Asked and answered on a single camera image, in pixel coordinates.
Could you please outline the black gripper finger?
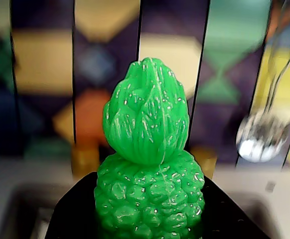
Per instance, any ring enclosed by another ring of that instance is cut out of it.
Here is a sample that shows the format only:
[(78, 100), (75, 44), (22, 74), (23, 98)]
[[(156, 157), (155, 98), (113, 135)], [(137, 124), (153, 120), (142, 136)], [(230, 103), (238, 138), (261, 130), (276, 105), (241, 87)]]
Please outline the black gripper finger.
[(268, 236), (214, 182), (206, 178), (202, 189), (203, 239), (266, 239)]
[(46, 239), (100, 239), (94, 189), (97, 173), (79, 180), (58, 201), (49, 222)]

